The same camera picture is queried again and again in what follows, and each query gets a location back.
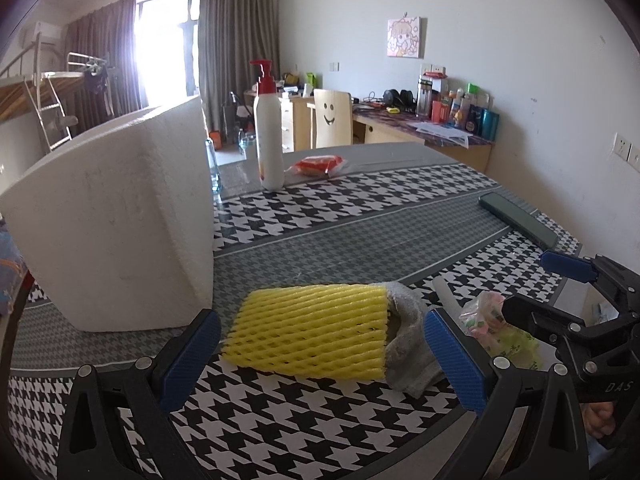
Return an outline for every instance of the white wall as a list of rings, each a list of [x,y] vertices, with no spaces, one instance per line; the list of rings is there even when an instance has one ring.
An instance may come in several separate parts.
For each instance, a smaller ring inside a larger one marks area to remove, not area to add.
[[[428,18],[427,62],[494,95],[489,175],[640,271],[640,174],[610,153],[616,132],[640,144],[640,62],[604,1],[280,0],[282,68],[360,97],[415,93],[421,60],[385,50],[405,12]]]
[[[44,156],[36,121],[29,113],[0,123],[0,194]]]

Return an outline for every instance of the wooden cabinet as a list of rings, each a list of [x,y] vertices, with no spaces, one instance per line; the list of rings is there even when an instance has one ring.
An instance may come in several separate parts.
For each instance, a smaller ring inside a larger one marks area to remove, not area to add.
[[[306,107],[314,99],[280,99],[282,109],[282,145],[285,152],[311,149],[311,115]]]

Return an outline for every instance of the white styrofoam block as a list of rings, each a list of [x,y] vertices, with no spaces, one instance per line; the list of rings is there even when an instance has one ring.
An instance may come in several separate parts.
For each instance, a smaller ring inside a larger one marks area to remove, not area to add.
[[[0,210],[38,284],[89,332],[189,324],[211,308],[213,202],[199,97],[93,128]]]

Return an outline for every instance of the cable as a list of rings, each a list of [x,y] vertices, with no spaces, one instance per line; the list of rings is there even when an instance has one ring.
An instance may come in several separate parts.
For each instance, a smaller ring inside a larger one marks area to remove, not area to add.
[[[363,103],[382,103],[382,99],[376,97],[375,92],[369,92],[369,97],[365,97],[362,100]]]

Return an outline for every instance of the blue gripper pad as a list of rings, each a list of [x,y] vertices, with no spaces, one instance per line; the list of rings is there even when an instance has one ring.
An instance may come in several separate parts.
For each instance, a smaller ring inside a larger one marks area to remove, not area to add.
[[[559,274],[581,283],[595,283],[598,271],[589,260],[583,260],[570,254],[547,251],[540,256],[540,265],[546,272]]]
[[[160,409],[167,415],[184,406],[220,342],[220,320],[210,312],[160,381]]]
[[[484,377],[435,310],[431,310],[424,317],[424,339],[436,356],[462,406],[480,416],[487,404]]]

